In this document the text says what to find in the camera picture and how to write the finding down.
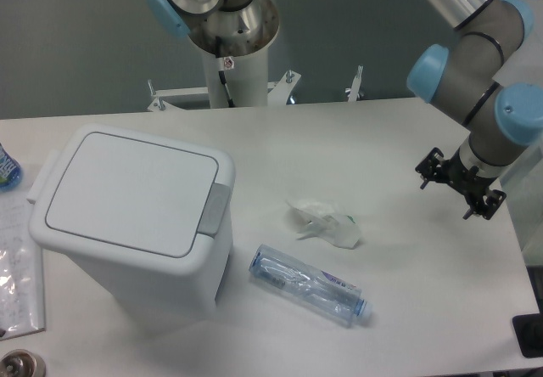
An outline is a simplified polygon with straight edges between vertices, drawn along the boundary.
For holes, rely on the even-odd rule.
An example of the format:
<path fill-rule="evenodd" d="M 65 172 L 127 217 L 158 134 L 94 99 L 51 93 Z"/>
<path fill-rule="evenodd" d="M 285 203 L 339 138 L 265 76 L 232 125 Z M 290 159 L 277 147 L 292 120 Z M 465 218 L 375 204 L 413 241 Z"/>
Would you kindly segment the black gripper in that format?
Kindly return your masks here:
<path fill-rule="evenodd" d="M 446 183 L 463 194 L 468 204 L 462 217 L 464 220 L 471 216 L 490 220 L 507 197 L 501 190 L 488 188 L 492 184 L 491 178 L 480 177 L 475 167 L 467 169 L 459 157 L 445 160 L 442 151 L 436 147 L 419 162 L 415 172 L 422 179 L 420 189 L 425 189 L 429 183 Z"/>

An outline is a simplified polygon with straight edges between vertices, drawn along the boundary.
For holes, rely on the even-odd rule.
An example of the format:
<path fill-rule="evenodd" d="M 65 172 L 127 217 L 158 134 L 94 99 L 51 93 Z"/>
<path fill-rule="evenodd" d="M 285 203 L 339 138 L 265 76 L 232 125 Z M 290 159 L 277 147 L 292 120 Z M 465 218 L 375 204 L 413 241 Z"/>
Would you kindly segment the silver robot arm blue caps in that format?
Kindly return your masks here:
<path fill-rule="evenodd" d="M 490 220 L 507 197 L 491 184 L 542 134 L 542 89 L 502 86 L 495 74 L 534 25 L 522 0 L 428 0 L 460 35 L 434 44 L 413 65 L 407 87 L 469 131 L 451 158 L 432 149 L 417 165 L 424 184 L 444 183 L 468 205 L 465 218 Z"/>

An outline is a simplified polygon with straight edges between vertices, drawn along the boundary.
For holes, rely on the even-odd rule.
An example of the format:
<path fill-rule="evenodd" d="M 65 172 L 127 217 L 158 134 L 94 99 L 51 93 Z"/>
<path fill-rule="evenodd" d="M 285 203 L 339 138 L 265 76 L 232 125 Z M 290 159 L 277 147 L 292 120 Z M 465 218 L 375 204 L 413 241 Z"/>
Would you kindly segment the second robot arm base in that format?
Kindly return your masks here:
<path fill-rule="evenodd" d="M 189 37 L 218 58 L 257 53 L 279 32 L 279 13 L 272 0 L 146 0 L 172 36 Z"/>

